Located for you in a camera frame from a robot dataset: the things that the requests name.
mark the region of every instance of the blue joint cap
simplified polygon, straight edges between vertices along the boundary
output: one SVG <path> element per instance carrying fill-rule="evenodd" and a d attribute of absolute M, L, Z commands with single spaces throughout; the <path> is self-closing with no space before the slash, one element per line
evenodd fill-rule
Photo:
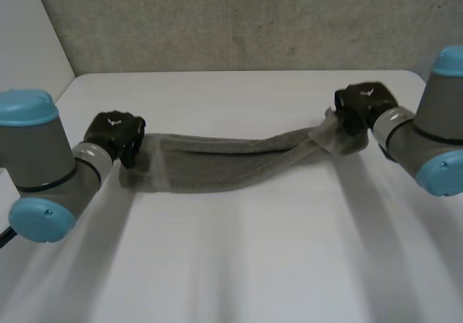
<path fill-rule="evenodd" d="M 453 196 L 463 192 L 463 150 L 437 155 L 421 166 L 415 179 L 434 196 Z"/>
<path fill-rule="evenodd" d="M 36 126 L 59 116 L 50 94 L 38 89 L 0 93 L 0 126 Z"/>
<path fill-rule="evenodd" d="M 433 73 L 444 77 L 463 77 L 463 46 L 447 46 L 434 61 Z"/>
<path fill-rule="evenodd" d="M 10 209 L 8 219 L 18 235 L 41 243 L 61 240 L 76 222 L 68 209 L 45 198 L 20 198 Z"/>

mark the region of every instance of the fabric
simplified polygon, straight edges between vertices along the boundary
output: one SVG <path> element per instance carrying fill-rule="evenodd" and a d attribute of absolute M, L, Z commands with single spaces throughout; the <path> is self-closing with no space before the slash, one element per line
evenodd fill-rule
<path fill-rule="evenodd" d="M 265 140 L 147 134 L 133 169 L 121 166 L 123 188 L 155 193 L 214 193 L 258 183 L 295 164 L 361 151 L 365 131 L 347 135 L 328 109 L 317 127 Z"/>

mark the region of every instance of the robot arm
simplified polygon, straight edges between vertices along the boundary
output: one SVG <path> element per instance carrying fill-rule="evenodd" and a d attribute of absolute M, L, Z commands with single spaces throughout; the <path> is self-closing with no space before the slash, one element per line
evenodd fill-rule
<path fill-rule="evenodd" d="M 463 192 L 463 46 L 437 58 L 417 113 L 400 107 L 380 83 L 335 93 L 336 113 L 351 134 L 370 128 L 384 154 L 434 196 Z"/>
<path fill-rule="evenodd" d="M 71 149 L 58 109 L 45 91 L 0 93 L 0 167 L 7 169 L 21 196 L 9 212 L 12 229 L 36 242 L 61 240 L 114 160 L 133 166 L 144 128 L 140 117 L 101 113 L 84 141 Z"/>

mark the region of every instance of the concrete wall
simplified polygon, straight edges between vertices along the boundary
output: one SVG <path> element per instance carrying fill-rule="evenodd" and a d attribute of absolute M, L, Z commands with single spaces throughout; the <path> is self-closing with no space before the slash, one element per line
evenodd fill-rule
<path fill-rule="evenodd" d="M 463 43 L 463 0 L 42 0 L 77 75 L 406 69 Z"/>

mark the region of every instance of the white tabletop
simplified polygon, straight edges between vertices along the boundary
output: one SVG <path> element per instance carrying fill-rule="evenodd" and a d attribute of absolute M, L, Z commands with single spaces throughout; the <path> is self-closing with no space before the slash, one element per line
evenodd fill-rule
<path fill-rule="evenodd" d="M 315 125 L 334 91 L 405 71 L 85 75 L 59 99 L 74 145 L 114 109 L 147 131 L 266 138 Z M 0 175 L 0 221 L 17 193 Z M 122 190 L 116 169 L 60 243 L 0 250 L 0 322 L 462 322 L 463 204 L 416 186 L 377 144 L 229 193 Z"/>

